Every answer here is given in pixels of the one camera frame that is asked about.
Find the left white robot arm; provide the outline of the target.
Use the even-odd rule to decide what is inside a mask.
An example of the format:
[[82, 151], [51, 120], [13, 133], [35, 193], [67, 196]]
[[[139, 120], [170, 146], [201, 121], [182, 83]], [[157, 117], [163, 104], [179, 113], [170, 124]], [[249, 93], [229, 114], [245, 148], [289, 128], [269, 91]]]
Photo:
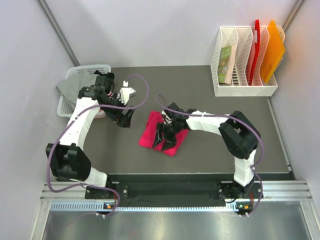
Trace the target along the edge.
[[125, 81], [119, 91], [113, 91], [114, 79], [111, 72], [98, 75], [93, 85], [79, 90], [66, 130], [55, 143], [49, 143], [45, 149], [54, 177], [96, 186], [97, 194], [105, 199], [113, 194], [114, 187], [108, 174], [92, 166], [84, 153], [84, 143], [99, 111], [103, 111], [121, 128], [131, 126], [134, 109], [129, 107], [126, 113], [123, 110], [136, 90]]

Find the magenta t shirt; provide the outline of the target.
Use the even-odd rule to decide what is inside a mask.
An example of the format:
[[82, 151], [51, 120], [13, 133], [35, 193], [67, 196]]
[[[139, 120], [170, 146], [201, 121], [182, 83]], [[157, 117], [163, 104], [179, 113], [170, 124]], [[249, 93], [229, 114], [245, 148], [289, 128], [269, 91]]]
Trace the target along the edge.
[[145, 130], [144, 130], [138, 144], [141, 147], [149, 148], [149, 149], [155, 150], [157, 152], [162, 152], [167, 156], [173, 157], [177, 153], [179, 147], [181, 146], [181, 144], [185, 140], [186, 136], [188, 135], [189, 130], [188, 129], [182, 130], [176, 135], [176, 139], [177, 139], [176, 146], [174, 146], [170, 149], [167, 149], [167, 150], [162, 150], [162, 147], [164, 145], [163, 141], [159, 145], [157, 145], [155, 148], [153, 148], [153, 142], [154, 142], [155, 136], [156, 136], [157, 123], [164, 123], [164, 120], [161, 116], [161, 113], [158, 111], [151, 111], [149, 114], [147, 123], [146, 123]]

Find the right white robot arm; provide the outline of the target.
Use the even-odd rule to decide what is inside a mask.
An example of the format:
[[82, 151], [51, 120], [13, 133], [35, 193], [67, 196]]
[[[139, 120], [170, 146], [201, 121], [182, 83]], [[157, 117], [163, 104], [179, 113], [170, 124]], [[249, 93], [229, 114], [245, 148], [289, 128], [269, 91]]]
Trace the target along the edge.
[[254, 159], [260, 133], [240, 111], [227, 115], [213, 115], [195, 109], [184, 111], [171, 103], [161, 114], [162, 122], [155, 127], [152, 148], [170, 150], [178, 145], [178, 133], [184, 130], [204, 131], [222, 137], [227, 150], [234, 157], [232, 184], [221, 191], [221, 197], [245, 198], [252, 191], [255, 179]]

